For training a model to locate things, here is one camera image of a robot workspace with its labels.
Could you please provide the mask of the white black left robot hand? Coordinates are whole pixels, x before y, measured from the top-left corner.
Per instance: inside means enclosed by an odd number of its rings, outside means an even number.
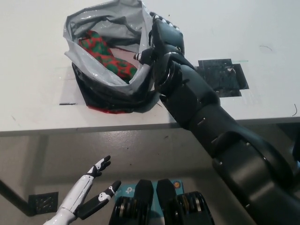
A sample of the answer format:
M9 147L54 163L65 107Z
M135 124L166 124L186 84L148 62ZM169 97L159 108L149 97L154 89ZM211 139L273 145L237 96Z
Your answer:
M111 164L110 158L110 156L102 158L81 176L64 198L54 217L45 222L46 225L69 225L78 218L85 220L108 204L121 186L121 181L114 182L89 201L84 200L94 179L101 176L102 171Z

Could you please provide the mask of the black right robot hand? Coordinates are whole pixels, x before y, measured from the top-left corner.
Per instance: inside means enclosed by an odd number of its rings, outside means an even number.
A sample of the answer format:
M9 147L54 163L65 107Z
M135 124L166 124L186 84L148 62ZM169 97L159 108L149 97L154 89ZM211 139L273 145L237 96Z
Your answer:
M149 32L150 48L134 55L141 64L153 66L153 76L156 80L166 77L171 67L171 61L190 66L185 58L183 34L170 21L150 12L152 29Z

